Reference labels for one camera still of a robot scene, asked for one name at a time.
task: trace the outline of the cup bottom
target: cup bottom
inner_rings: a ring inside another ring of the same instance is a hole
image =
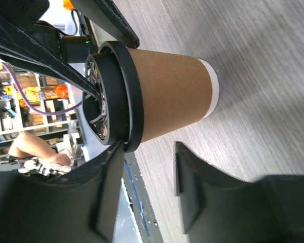
[[[208,111],[203,118],[208,117],[216,108],[219,99],[219,82],[214,68],[206,61],[198,59],[207,69],[212,82],[212,100]]]

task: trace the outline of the hand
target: hand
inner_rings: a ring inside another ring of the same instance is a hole
[[[57,153],[50,157],[47,161],[62,166],[69,166],[71,164],[71,159],[65,153]]]

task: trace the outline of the coffee cup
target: coffee cup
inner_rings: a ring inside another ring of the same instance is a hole
[[[113,117],[105,117],[105,132],[111,134],[112,139],[100,138],[102,144],[124,140],[127,151],[134,151],[140,143],[198,122],[216,107],[219,98],[217,75],[204,60],[127,49],[118,41],[104,42],[99,53],[88,59],[93,60],[94,56],[103,63],[104,55],[115,57],[112,63],[109,62],[113,65],[113,77],[98,72],[106,113],[114,113]],[[113,91],[104,90],[104,86]],[[121,107],[120,117],[115,112],[117,107]]]

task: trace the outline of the gray wooden tabletop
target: gray wooden tabletop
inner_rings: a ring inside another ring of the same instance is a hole
[[[115,3],[141,49],[204,59],[220,82],[210,117],[136,151],[165,242],[186,242],[173,196],[176,140],[240,179],[304,174],[304,0]]]

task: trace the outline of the person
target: person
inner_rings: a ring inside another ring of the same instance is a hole
[[[34,134],[23,132],[11,144],[8,155],[15,158],[38,157],[46,162],[62,166],[71,164],[71,159],[66,154],[58,154],[42,138]]]

